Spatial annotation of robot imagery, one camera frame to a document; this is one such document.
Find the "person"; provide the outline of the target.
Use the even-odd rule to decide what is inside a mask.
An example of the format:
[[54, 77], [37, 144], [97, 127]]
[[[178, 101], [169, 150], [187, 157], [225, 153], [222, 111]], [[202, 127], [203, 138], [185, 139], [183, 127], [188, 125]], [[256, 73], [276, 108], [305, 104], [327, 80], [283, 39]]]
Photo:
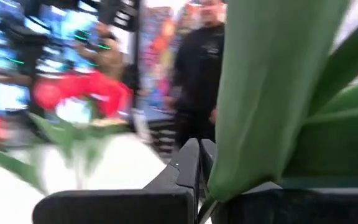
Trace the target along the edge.
[[191, 139], [215, 141], [216, 106], [222, 72], [225, 24], [221, 0], [200, 0], [202, 26], [182, 40], [165, 104], [175, 112], [175, 145]]

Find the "black drawer cabinet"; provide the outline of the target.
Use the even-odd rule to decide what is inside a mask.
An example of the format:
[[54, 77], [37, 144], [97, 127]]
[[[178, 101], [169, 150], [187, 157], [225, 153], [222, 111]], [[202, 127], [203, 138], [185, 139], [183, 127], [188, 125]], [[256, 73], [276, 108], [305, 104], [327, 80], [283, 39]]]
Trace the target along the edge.
[[163, 160], [172, 158], [175, 147], [175, 122], [173, 118], [155, 119], [148, 122], [152, 139], [151, 146]]

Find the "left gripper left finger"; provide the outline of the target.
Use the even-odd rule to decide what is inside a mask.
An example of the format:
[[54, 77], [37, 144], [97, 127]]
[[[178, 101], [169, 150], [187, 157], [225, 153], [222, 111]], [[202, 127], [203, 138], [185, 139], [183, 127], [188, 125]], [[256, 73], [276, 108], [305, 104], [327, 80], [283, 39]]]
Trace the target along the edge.
[[189, 139], [143, 189], [67, 190], [42, 199], [33, 224], [196, 224], [200, 147]]

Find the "pink artificial tulip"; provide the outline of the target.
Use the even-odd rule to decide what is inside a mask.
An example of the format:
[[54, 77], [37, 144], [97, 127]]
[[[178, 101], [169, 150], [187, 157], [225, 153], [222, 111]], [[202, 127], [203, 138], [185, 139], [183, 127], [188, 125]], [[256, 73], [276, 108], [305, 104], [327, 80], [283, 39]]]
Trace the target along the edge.
[[352, 0], [229, 0], [205, 224], [218, 203], [273, 182], [358, 180], [358, 26]]

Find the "colourful patterned cloth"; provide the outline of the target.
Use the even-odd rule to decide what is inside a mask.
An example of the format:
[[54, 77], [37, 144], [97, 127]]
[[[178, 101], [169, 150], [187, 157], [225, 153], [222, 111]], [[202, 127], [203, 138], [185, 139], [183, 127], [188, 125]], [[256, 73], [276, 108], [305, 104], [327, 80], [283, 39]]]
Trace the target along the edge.
[[164, 97], [183, 38], [197, 26], [198, 6], [184, 4], [178, 11], [170, 6], [147, 7], [140, 33], [141, 92], [148, 104], [165, 111]]

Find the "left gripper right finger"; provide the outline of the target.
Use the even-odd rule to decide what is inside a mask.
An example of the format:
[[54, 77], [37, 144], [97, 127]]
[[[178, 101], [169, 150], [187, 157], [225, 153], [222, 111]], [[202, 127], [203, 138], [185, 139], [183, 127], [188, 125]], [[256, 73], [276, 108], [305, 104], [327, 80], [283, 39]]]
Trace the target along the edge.
[[[358, 140], [336, 144], [334, 152], [356, 156]], [[218, 203], [212, 224], [358, 224], [358, 180], [266, 182], [226, 203]]]

